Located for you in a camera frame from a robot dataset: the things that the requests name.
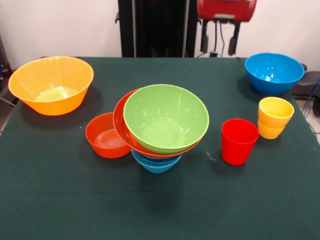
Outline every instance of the plastic bowl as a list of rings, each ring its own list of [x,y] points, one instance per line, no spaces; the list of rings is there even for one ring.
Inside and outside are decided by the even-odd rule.
[[[120,158],[131,150],[118,136],[114,128],[112,112],[92,119],[85,128],[85,137],[93,150],[104,158]]]
[[[180,154],[184,154],[191,149],[193,149],[201,140],[196,142],[194,145],[192,145],[190,148],[174,153],[169,155],[163,155],[163,154],[157,154],[152,151],[149,151],[148,149],[141,146],[136,139],[130,134],[129,129],[127,128],[127,125],[124,120],[124,107],[128,100],[128,98],[135,92],[136,90],[133,90],[129,93],[127,93],[123,98],[120,99],[120,101],[116,104],[114,111],[113,111],[113,125],[118,133],[119,137],[122,139],[125,144],[127,144],[131,149],[136,151],[137,153],[144,155],[145,157],[148,157],[149,159],[164,159],[164,158],[172,158],[176,157]]]
[[[297,60],[278,53],[259,53],[245,61],[245,69],[253,88],[264,95],[287,92],[305,74]]]
[[[57,116],[82,103],[94,71],[85,61],[69,56],[44,57],[18,68],[9,79],[10,92],[36,112]]]
[[[134,92],[124,105],[123,117],[139,144],[163,155],[190,148],[209,127],[204,103],[192,92],[168,84]]]
[[[133,157],[135,158],[135,160],[147,171],[153,173],[153,174],[162,174],[166,171],[168,171],[169,169],[171,169],[182,157],[182,155],[176,156],[174,161],[172,161],[169,164],[166,165],[162,165],[162,166],[152,166],[149,164],[145,164],[143,162],[143,160],[141,159],[141,156],[138,155],[134,150],[131,150]]]
[[[175,156],[175,157],[168,157],[168,158],[162,158],[162,159],[153,159],[153,158],[146,157],[140,153],[137,153],[136,151],[135,153],[139,156],[139,159],[142,163],[146,165],[154,166],[154,167],[161,167],[161,166],[171,164],[178,157],[178,156],[177,157]]]

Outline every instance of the large orange bowl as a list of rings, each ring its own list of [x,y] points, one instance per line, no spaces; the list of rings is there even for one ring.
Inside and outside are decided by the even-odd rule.
[[[9,79],[10,92],[36,112],[57,116],[82,103],[94,78],[85,61],[69,56],[44,57],[18,68]]]
[[[120,99],[120,101],[116,104],[114,111],[113,111],[113,125],[115,131],[118,133],[119,137],[122,139],[122,141],[127,144],[130,148],[138,152],[139,154],[142,154],[146,157],[153,158],[153,159],[164,159],[164,158],[173,158],[176,156],[179,156],[181,154],[184,154],[191,149],[193,149],[200,141],[201,139],[196,142],[193,146],[189,147],[188,149],[174,153],[174,154],[168,154],[168,155],[163,155],[163,154],[157,154],[152,151],[147,150],[143,146],[141,146],[136,139],[131,135],[124,119],[124,107],[126,104],[126,101],[128,98],[135,92],[137,91],[133,90],[129,93],[127,93],[123,98]]]

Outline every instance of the plastic cup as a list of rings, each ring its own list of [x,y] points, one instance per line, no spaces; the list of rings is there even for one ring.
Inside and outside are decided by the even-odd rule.
[[[258,129],[265,139],[276,139],[295,113],[290,102],[279,97],[265,97],[259,103]]]
[[[258,128],[244,119],[230,119],[222,125],[222,158],[234,166],[247,161],[259,138]]]

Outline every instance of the red machine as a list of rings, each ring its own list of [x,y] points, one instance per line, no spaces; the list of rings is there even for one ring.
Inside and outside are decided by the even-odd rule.
[[[249,22],[254,14],[257,0],[197,0],[199,18],[203,19],[201,51],[208,51],[207,24],[232,23],[235,25],[233,37],[230,40],[228,54],[236,53],[241,22]]]

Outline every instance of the blue bowl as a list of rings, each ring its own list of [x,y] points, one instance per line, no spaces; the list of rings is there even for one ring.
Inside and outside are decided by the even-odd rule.
[[[137,152],[135,152],[134,150],[131,150],[133,157],[135,158],[135,160],[147,171],[153,173],[153,174],[162,174],[166,171],[168,171],[169,169],[171,169],[182,157],[182,155],[173,157],[174,160],[170,163],[166,163],[164,165],[150,165],[150,164],[146,164],[144,162],[145,159],[141,158],[141,155],[138,154]]]
[[[259,53],[245,61],[245,69],[253,88],[264,95],[287,92],[305,74],[297,60],[278,53]]]
[[[167,158],[159,158],[159,159],[154,159],[154,158],[149,158],[147,156],[144,156],[136,151],[134,153],[139,157],[140,161],[144,164],[150,165],[150,166],[165,166],[168,165],[176,160],[175,157],[167,157]]]

